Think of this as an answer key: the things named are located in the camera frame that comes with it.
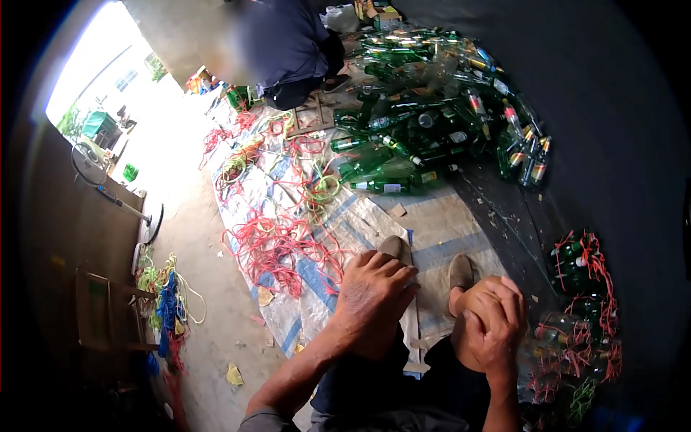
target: forearm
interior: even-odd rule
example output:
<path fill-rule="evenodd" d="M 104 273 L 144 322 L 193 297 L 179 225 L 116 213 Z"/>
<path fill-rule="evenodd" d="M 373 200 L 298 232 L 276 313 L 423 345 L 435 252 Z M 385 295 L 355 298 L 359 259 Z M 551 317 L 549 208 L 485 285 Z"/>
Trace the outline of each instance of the forearm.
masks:
<path fill-rule="evenodd" d="M 518 430 L 518 392 L 514 374 L 490 381 L 490 400 L 483 432 L 506 432 Z"/>
<path fill-rule="evenodd" d="M 309 400 L 314 387 L 350 347 L 349 336 L 327 325 L 300 353 L 285 362 L 250 399 L 245 414 L 271 407 L 292 417 Z"/>

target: white plastic bag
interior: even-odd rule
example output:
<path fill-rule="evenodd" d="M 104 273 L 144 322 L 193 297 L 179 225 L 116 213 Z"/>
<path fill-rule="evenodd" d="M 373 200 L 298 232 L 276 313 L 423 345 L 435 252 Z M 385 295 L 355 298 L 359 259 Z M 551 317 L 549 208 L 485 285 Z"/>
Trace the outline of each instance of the white plastic bag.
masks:
<path fill-rule="evenodd" d="M 325 22 L 326 28 L 330 28 L 335 32 L 347 33 L 357 30 L 359 20 L 353 5 L 347 4 L 343 5 L 342 8 L 327 6 L 325 19 L 322 19 L 321 22 Z"/>

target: man's right hand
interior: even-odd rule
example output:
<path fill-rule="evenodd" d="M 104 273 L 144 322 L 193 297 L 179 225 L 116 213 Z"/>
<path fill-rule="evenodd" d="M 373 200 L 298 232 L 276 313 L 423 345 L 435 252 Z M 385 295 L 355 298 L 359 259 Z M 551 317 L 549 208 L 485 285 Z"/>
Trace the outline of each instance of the man's right hand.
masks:
<path fill-rule="evenodd" d="M 376 250 L 357 255 L 345 269 L 328 327 L 354 342 L 354 354 L 372 360 L 383 358 L 398 321 L 420 288 L 416 283 L 406 287 L 417 272 L 417 268 Z"/>
<path fill-rule="evenodd" d="M 516 352 L 527 329 L 526 302 L 516 284 L 507 276 L 501 283 L 487 283 L 487 290 L 477 294 L 477 299 L 487 310 L 489 324 L 482 330 L 480 318 L 465 309 L 468 348 L 484 367 L 487 381 L 492 385 L 515 386 Z"/>

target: bundle of bottles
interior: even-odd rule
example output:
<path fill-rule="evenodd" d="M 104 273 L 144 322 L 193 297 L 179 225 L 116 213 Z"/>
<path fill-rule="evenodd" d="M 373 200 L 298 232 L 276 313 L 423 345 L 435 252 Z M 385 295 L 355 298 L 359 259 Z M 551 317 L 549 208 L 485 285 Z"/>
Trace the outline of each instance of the bundle of bottles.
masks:
<path fill-rule="evenodd" d="M 407 28 L 364 34 L 354 63 L 376 80 L 349 88 L 360 109 L 335 109 L 331 141 L 353 189 L 410 192 L 458 170 L 465 153 L 494 156 L 502 179 L 539 187 L 551 138 L 526 98 L 476 42 Z"/>
<path fill-rule="evenodd" d="M 621 373 L 616 300 L 595 233 L 569 233 L 555 243 L 550 261 L 565 309 L 544 313 L 519 348 L 518 395 L 524 420 L 532 417 L 525 420 L 527 431 L 547 417 L 565 417 L 577 426 L 596 387 Z M 567 412 L 555 416 L 558 407 Z"/>

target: green awning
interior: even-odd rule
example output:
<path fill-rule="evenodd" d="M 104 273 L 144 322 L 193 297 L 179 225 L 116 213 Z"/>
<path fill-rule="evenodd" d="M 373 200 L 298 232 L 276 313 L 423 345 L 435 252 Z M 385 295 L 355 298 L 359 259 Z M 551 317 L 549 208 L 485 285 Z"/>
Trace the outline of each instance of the green awning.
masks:
<path fill-rule="evenodd" d="M 101 130 L 112 131 L 117 126 L 115 119 L 105 111 L 94 111 L 84 124 L 82 135 L 93 139 Z"/>

